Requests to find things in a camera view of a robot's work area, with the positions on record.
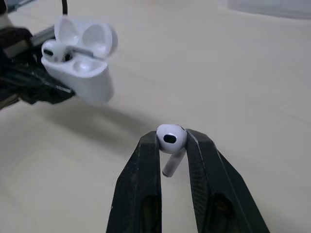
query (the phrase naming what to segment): case lid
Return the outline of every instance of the case lid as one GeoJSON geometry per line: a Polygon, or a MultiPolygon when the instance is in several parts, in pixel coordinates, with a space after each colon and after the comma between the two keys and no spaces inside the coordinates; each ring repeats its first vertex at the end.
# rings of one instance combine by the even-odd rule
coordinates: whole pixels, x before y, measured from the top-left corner
{"type": "Polygon", "coordinates": [[[91,53],[94,58],[100,60],[113,54],[118,46],[115,30],[106,23],[61,16],[55,24],[54,32],[58,42],[91,53]]]}

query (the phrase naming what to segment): airpods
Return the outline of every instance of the airpods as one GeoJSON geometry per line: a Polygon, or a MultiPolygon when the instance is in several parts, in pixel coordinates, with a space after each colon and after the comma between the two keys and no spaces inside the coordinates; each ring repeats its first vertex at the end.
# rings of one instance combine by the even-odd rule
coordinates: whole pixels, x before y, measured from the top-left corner
{"type": "Polygon", "coordinates": [[[66,62],[72,58],[69,47],[56,40],[47,40],[41,50],[43,57],[49,62],[66,62]]]}
{"type": "Polygon", "coordinates": [[[162,173],[172,177],[186,153],[187,131],[179,125],[160,125],[156,131],[160,150],[172,154],[162,173]]]}

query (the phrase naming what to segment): white charging case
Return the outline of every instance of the white charging case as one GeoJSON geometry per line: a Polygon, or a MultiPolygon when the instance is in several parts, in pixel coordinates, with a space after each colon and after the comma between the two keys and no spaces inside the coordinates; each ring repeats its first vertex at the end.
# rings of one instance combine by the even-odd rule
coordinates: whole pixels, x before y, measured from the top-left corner
{"type": "Polygon", "coordinates": [[[54,32],[56,41],[74,53],[67,62],[49,61],[43,56],[41,62],[47,72],[86,101],[109,101],[114,91],[106,59],[117,48],[116,32],[108,24],[68,16],[60,18],[54,32]]]}

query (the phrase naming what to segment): earbud stem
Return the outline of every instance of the earbud stem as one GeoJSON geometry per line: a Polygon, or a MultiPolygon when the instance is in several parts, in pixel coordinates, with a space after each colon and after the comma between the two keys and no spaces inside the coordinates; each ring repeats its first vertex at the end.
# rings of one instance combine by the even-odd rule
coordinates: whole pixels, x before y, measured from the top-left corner
{"type": "Polygon", "coordinates": [[[169,160],[167,161],[165,167],[163,168],[162,174],[166,177],[172,177],[176,169],[178,168],[180,162],[184,158],[185,154],[186,154],[185,148],[181,149],[177,153],[172,154],[169,160]]]}

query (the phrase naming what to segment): white table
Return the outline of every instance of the white table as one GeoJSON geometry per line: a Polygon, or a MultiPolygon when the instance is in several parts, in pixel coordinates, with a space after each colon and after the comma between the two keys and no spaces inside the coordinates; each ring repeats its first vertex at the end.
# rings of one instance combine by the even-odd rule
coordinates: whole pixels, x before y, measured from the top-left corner
{"type": "MultiPolygon", "coordinates": [[[[59,2],[12,21],[37,32],[59,2]]],[[[73,99],[0,112],[2,233],[105,232],[119,173],[162,123],[212,138],[272,233],[311,232],[310,22],[206,0],[69,0],[69,14],[116,28],[116,95],[101,109],[73,99]]],[[[195,232],[186,159],[162,192],[163,232],[195,232]]]]}

